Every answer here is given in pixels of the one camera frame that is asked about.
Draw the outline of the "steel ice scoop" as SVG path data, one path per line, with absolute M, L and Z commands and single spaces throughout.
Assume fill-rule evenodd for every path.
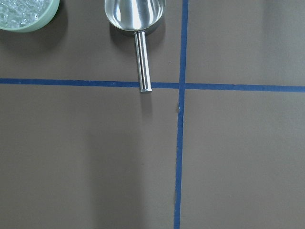
M 140 93 L 152 92 L 146 35 L 157 29 L 165 0 L 106 0 L 104 11 L 116 29 L 134 38 Z

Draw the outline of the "green bowl of ice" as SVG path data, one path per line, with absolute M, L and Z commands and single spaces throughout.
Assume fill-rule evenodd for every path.
M 0 29 L 21 33 L 41 29 L 54 18 L 59 5 L 59 0 L 2 0 Z

